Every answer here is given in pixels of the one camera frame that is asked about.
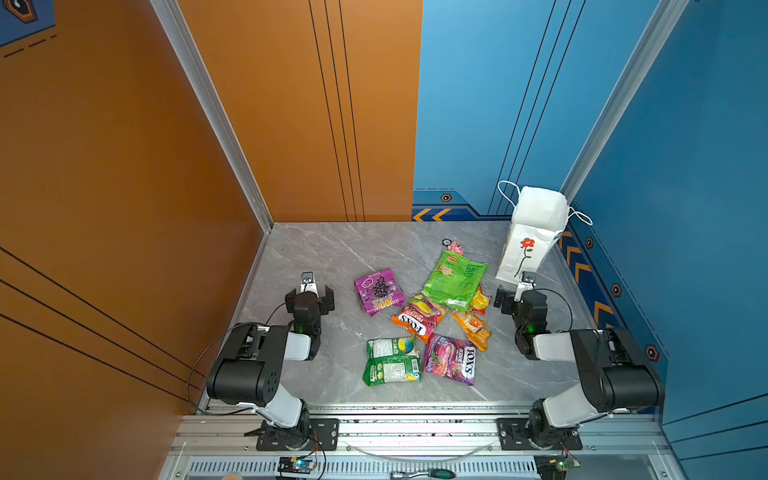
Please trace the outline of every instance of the green chip bag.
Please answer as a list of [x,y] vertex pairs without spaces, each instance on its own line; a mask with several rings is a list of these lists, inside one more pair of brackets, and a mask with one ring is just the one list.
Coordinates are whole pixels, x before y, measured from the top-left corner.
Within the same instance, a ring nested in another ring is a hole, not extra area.
[[457,253],[443,250],[422,293],[433,302],[466,312],[486,268],[487,263],[473,262]]
[[416,349],[416,337],[368,341],[368,364],[362,375],[367,386],[393,382],[418,382],[422,364]]

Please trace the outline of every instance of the snack bag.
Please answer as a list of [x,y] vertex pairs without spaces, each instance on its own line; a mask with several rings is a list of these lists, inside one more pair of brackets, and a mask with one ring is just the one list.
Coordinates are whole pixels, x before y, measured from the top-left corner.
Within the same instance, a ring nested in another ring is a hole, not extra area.
[[362,308],[370,316],[382,308],[402,305],[406,301],[406,295],[400,290],[395,274],[389,268],[355,280],[355,288],[360,295]]
[[368,340],[368,359],[384,356],[410,355],[419,356],[416,350],[416,336],[404,336],[398,339]]
[[480,319],[471,310],[469,312],[453,312],[453,318],[464,329],[467,339],[474,343],[481,352],[488,351],[488,339],[492,333],[485,329],[488,322]]
[[474,385],[476,358],[472,342],[435,334],[427,343],[423,372]]
[[422,293],[433,302],[467,311],[486,268],[487,263],[473,262],[457,253],[443,250]]
[[402,312],[392,317],[392,323],[404,327],[427,343],[444,315],[445,309],[440,305],[422,295],[416,295],[403,307]]
[[368,363],[362,374],[367,386],[393,382],[418,382],[421,361],[414,336],[368,341]]

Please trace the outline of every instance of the metal vent grille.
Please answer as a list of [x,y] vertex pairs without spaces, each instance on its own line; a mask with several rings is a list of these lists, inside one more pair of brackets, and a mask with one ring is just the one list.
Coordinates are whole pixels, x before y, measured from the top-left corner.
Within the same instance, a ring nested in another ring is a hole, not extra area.
[[[239,473],[245,478],[274,478],[277,457],[201,456],[193,457],[187,471],[190,477]],[[390,472],[412,472],[427,468],[447,468],[462,478],[540,478],[530,455],[474,457],[463,462],[390,462],[352,455],[328,458],[323,479],[389,478]]]
[[189,475],[208,475],[211,473],[274,473],[277,463],[270,458],[267,461],[243,457],[198,457],[190,463]]

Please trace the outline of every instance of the metal corner post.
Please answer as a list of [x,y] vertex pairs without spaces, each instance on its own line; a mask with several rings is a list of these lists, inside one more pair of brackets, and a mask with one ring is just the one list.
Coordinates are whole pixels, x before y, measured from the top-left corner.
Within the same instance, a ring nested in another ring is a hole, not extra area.
[[648,21],[640,40],[637,41],[632,55],[624,70],[621,72],[611,95],[603,106],[598,120],[594,123],[584,146],[581,148],[576,161],[568,172],[560,192],[572,202],[576,192],[581,188],[584,180],[589,175],[594,162],[603,151],[608,138],[614,133],[624,111],[635,92],[643,83],[645,75],[654,64],[661,48],[670,36],[677,20],[683,14],[689,0],[660,0],[653,15]]
[[176,56],[179,58],[181,66],[184,68],[184,72],[187,74],[187,78],[189,78],[197,95],[197,100],[208,117],[210,126],[219,139],[235,177],[237,177],[237,181],[248,199],[248,204],[266,236],[272,230],[272,216],[266,207],[264,197],[253,177],[253,172],[248,165],[243,148],[237,140],[219,94],[216,92],[214,82],[208,74],[203,57],[197,50],[192,32],[184,20],[178,1],[150,0],[150,3],[163,26],[163,30],[165,30],[165,35],[168,36],[168,40],[176,52]]

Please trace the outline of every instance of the gray marble surface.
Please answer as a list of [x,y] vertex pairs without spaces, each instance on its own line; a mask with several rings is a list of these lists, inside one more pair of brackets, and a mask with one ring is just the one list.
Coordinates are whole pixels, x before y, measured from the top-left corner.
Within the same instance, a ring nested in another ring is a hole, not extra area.
[[[366,341],[405,336],[407,332],[390,320],[400,307],[368,316],[360,306],[354,279],[391,268],[406,296],[418,293],[444,249],[442,240],[450,238],[465,247],[469,259],[488,263],[482,280],[484,292],[495,294],[500,284],[513,290],[510,284],[495,279],[507,228],[508,223],[502,221],[277,223],[267,239],[241,320],[265,322],[285,294],[298,287],[302,272],[314,272],[320,289],[325,285],[333,289],[336,310],[323,317],[318,356],[309,362],[286,361],[283,366],[281,383],[311,403],[532,401],[555,395],[578,381],[575,364],[527,360],[515,346],[512,318],[493,306],[485,317],[493,337],[488,341],[488,352],[479,354],[474,386],[428,373],[421,382],[374,387],[362,380]],[[537,287],[553,289],[568,298],[574,328],[589,324],[586,306],[575,294],[573,279],[557,250],[552,250],[541,265]],[[548,305],[550,330],[567,329],[570,316],[563,300],[549,293]],[[284,325],[291,318],[281,307],[271,323]],[[450,315],[436,332],[466,338]],[[425,345],[417,343],[423,356]]]

